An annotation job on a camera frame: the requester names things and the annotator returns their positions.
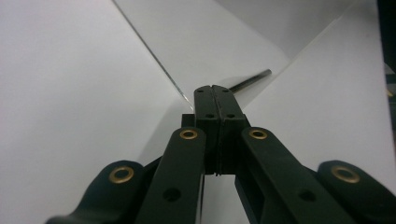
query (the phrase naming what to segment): gripper linkage arm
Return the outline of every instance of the gripper linkage arm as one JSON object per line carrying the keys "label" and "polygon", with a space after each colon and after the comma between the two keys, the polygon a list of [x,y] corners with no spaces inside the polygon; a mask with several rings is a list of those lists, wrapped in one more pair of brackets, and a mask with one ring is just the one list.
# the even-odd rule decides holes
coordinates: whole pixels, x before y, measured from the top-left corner
{"label": "gripper linkage arm", "polygon": [[396,223],[396,198],[343,161],[302,166],[268,130],[251,127],[233,93],[194,92],[163,156],[109,164],[77,209],[47,223],[200,223],[205,175],[235,175],[250,223]]}

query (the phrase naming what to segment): white surface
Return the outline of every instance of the white surface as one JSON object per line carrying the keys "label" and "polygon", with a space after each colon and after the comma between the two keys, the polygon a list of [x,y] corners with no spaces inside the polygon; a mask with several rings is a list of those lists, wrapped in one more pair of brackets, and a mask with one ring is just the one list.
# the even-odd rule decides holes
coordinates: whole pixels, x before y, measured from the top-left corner
{"label": "white surface", "polygon": [[[355,5],[245,113],[303,164],[348,161],[395,193],[375,13]],[[112,2],[8,1],[0,15],[0,223],[68,214],[109,163],[161,155],[189,107]],[[204,203],[204,223],[247,223],[231,177],[209,177]]]}
{"label": "white surface", "polygon": [[266,69],[275,77],[352,1],[116,2],[193,104],[197,86],[230,88]]}
{"label": "white surface", "polygon": [[161,156],[190,108],[111,1],[0,10],[0,223],[69,214],[111,162]]}

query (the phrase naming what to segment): screw hole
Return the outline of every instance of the screw hole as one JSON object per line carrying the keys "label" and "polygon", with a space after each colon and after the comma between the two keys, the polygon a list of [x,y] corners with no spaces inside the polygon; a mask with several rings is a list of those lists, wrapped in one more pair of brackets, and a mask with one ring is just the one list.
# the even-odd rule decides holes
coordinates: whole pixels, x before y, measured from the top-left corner
{"label": "screw hole", "polygon": [[124,178],[125,176],[127,176],[129,174],[129,171],[127,171],[127,170],[118,170],[115,174],[114,174],[114,176],[116,177],[116,178]]}
{"label": "screw hole", "polygon": [[264,139],[267,137],[267,133],[262,130],[252,130],[248,133],[251,137],[256,139]]}
{"label": "screw hole", "polygon": [[317,196],[315,196],[315,194],[309,189],[301,190],[298,196],[306,202],[312,203],[317,200]]}
{"label": "screw hole", "polygon": [[134,169],[129,166],[116,167],[108,179],[114,184],[122,184],[130,180],[134,176]]}
{"label": "screw hole", "polygon": [[332,167],[332,174],[338,179],[345,181],[349,184],[356,184],[361,181],[361,177],[356,174],[353,170],[340,165]]}
{"label": "screw hole", "polygon": [[180,190],[178,189],[167,189],[164,193],[163,193],[163,198],[168,201],[169,203],[175,202],[177,201],[179,198],[181,197],[181,193]]}
{"label": "screw hole", "polygon": [[198,132],[194,130],[184,130],[180,133],[180,137],[184,139],[194,139],[198,136]]}

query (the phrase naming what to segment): white table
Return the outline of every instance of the white table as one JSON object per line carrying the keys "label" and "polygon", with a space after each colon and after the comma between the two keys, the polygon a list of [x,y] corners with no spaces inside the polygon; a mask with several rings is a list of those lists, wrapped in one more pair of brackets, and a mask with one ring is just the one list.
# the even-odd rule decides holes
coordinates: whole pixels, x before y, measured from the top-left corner
{"label": "white table", "polygon": [[[8,1],[0,15],[0,223],[70,213],[101,169],[156,159],[191,113],[111,1]],[[302,164],[347,161],[396,193],[375,1],[244,112]],[[204,204],[204,223],[248,222],[231,176],[206,178]]]}

